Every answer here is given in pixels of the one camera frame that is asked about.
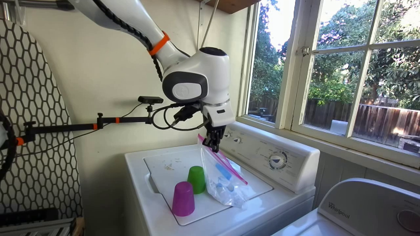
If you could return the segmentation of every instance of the window sill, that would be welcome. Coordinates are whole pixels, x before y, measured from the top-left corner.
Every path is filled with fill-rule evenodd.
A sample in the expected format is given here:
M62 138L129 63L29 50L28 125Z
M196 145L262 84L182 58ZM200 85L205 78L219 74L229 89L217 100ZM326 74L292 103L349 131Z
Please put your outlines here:
M386 175L404 180L406 182L420 186L420 170L398 164L392 161L382 159L373 155L359 152L350 148L342 147L320 139L312 138L297 132L286 129L276 129L272 126L253 121L245 117L237 117L238 122L262 129L264 131L291 139L305 145L319 149L330 155L342 158L352 163L364 166L366 168L376 170Z

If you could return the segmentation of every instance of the washing machine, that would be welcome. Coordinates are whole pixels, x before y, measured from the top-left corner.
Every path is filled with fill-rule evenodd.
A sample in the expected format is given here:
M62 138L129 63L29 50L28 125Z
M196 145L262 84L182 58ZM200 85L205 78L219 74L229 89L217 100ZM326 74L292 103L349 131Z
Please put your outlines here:
M229 207L205 191L186 217L171 212L174 187L202 166L201 147L127 153L125 235L271 235L311 211L319 150L238 122L220 149L239 165L249 200Z
M273 236L418 236L420 195L351 178L330 189L319 207Z

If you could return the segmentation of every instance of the window latch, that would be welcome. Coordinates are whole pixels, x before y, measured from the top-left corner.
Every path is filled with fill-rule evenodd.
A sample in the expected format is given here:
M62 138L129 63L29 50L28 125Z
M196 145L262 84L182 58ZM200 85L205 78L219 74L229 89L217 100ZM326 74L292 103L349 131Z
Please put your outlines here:
M310 47L302 47L302 56L309 55L310 52L311 52Z

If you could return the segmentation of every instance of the whirlpool logo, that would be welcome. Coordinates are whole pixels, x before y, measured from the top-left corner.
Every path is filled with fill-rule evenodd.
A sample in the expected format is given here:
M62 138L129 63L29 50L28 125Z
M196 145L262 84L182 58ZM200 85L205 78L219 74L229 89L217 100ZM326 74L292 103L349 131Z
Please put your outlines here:
M328 207L333 209L338 215L342 215L345 218L349 219L350 215L347 215L345 212L342 212L340 208L337 208L336 205L332 202L328 202Z

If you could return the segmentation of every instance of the window pane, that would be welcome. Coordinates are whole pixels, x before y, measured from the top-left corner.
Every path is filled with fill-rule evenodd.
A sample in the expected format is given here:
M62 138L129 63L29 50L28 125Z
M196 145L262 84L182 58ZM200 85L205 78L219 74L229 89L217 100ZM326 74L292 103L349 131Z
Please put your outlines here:
M420 47L373 50L353 136L419 153Z
M385 0L376 43L420 39L420 1Z
M294 1L260 2L247 114L273 123L276 121L293 12Z
M304 123L344 135L363 52L315 55Z
M324 0L317 49L365 45L375 0Z

